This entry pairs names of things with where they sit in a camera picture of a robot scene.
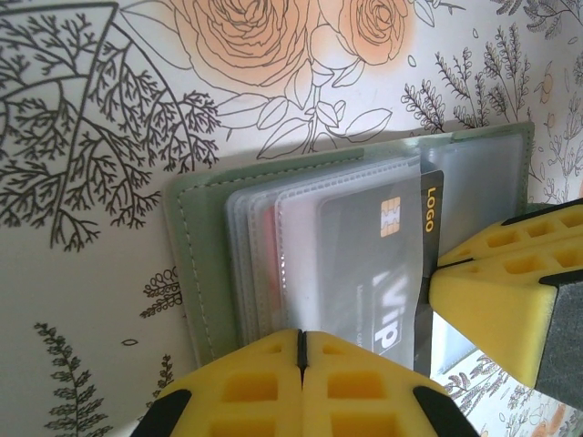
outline green card holder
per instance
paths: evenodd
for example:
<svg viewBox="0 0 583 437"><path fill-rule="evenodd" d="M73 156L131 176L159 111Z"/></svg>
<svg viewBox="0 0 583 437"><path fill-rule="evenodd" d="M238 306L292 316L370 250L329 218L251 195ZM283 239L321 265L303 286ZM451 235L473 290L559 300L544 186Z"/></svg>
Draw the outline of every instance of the green card holder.
<svg viewBox="0 0 583 437"><path fill-rule="evenodd" d="M418 149L423 150L424 147L463 144L478 138L519 134L526 145L519 169L521 183L518 188L520 201L517 213L522 213L527 203L533 133L532 123L482 127L262 161L242 168L190 173L173 179L164 190L163 203L198 365L207 364L241 346L224 213L225 203L231 193L277 178L346 162L402 156Z"/></svg>

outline stitching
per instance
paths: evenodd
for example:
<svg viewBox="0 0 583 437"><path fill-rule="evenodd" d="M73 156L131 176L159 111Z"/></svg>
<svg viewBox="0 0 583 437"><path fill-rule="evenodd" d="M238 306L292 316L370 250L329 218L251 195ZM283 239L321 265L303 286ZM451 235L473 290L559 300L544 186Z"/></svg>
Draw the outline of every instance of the stitching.
<svg viewBox="0 0 583 437"><path fill-rule="evenodd" d="M178 193L178 195L177 195L177 201L178 201L178 204L179 204L180 215L182 216L182 223L184 225L184 230L186 232L186 238L187 238L187 241L189 243L190 260L192 261L192 273L194 274L194 281L196 283L196 286L197 286L197 294L199 296L200 314L201 314L201 317L202 317L202 323L204 324L204 330L205 330L205 334L206 334L206 337L207 337L207 342L209 343L210 356L211 356L211 358L213 360L215 360L216 356L215 356L215 352L214 352L213 347L212 347L212 339L210 337L209 324L207 322L207 316L206 316L205 310L204 310L204 301L203 301L203 298L202 298L202 291L200 289L199 273L197 272L197 265L196 265L196 261L194 259L194 248L192 248L192 241L191 241L191 238L190 238L189 225L188 225L188 223L186 221L186 215L184 213L184 208L182 207L182 201L180 200L180 197L182 195L184 195L185 193L187 193L188 191L191 191L192 189L196 189L196 188L212 188L212 187L217 187L219 185L233 184L233 183L242 182L242 181L245 181L245 180L260 179L260 178L265 178L265 177L268 177L268 176L276 176L276 175L283 175L285 173L292 173L294 171L299 171L299 170L307 170L307 169L311 169L311 168L320 168L320 167L330 166L332 164L339 164L341 162L358 161L358 160L361 160L362 158L363 157L359 157L359 158L347 158L347 159L337 159L335 161L322 162L321 164L318 164L316 166L308 166L308 167L300 167L300 168L289 168L287 170L276 171L276 172L271 172L271 173L263 173L261 175L249 176L249 177L246 177L246 178L236 178L236 179L231 179L231 180L223 180L222 182L215 182L214 184L194 185L192 187L184 188L184 189L182 189Z"/></svg>

